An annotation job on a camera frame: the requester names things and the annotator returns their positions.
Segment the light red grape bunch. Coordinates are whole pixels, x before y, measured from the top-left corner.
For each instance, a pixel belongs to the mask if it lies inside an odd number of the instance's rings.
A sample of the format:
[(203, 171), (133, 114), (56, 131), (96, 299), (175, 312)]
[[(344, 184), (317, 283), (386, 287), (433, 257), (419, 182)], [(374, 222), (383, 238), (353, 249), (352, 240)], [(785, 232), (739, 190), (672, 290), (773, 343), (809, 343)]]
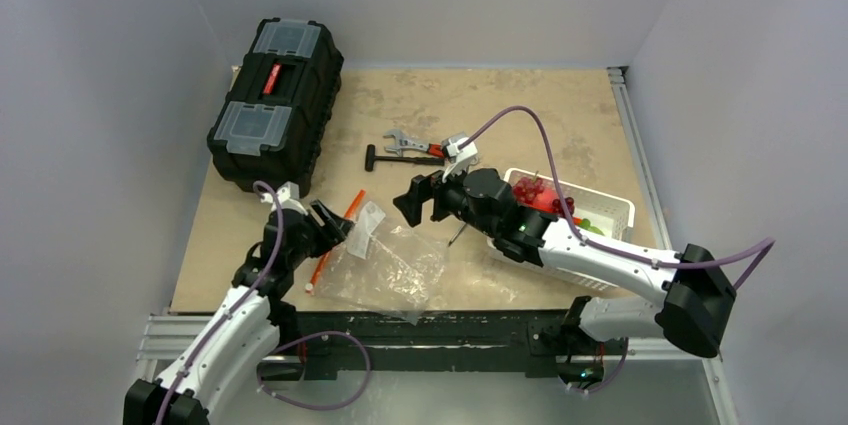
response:
[(545, 182), (539, 177), (522, 177), (512, 186), (516, 200), (525, 205), (532, 205), (545, 191)]

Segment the clear orange-zip bag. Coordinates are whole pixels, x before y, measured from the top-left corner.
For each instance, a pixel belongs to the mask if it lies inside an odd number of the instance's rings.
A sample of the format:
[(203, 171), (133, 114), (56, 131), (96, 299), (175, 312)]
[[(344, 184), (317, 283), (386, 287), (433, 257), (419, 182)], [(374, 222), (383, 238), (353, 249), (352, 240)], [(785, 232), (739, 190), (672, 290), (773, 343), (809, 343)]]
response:
[(415, 325), (446, 268), (446, 247), (393, 219), (359, 191), (345, 241), (318, 260), (307, 294)]

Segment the dark red grape bunch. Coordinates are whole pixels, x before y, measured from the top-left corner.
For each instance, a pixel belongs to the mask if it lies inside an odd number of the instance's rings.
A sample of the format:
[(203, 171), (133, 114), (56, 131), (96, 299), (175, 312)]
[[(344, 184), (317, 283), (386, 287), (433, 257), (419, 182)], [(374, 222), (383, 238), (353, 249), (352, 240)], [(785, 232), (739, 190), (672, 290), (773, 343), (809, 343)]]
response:
[(574, 216), (575, 213), (575, 201), (571, 196), (566, 196), (564, 199), (555, 198), (551, 202), (551, 207), (561, 217)]

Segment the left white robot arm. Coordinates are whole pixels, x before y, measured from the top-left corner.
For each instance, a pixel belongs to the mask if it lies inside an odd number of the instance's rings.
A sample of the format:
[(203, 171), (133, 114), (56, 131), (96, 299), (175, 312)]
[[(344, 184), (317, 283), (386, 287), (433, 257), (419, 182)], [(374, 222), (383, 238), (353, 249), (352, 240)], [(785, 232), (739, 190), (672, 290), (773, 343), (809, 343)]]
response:
[(283, 298), (294, 272), (342, 244), (351, 220), (314, 200), (294, 200), (268, 216), (260, 241), (237, 268), (222, 304), (191, 344), (152, 380), (138, 379), (123, 404), (125, 424), (211, 424), (235, 386), (271, 352), (292, 350), (301, 334)]

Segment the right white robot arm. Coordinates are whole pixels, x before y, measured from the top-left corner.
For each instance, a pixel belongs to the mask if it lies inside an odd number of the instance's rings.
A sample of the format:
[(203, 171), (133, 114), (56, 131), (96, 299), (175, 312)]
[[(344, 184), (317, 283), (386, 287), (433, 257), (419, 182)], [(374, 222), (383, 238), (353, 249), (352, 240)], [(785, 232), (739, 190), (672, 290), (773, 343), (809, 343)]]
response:
[(494, 248), (517, 263), (588, 275), (629, 291), (619, 299), (575, 300), (561, 326), (564, 344), (584, 352), (597, 342), (625, 337), (664, 338), (689, 354), (714, 358), (737, 297), (711, 254), (635, 246), (575, 228), (552, 212), (519, 202), (498, 172), (484, 168), (446, 176), (414, 177), (394, 206), (409, 226), (454, 216), (486, 235)]

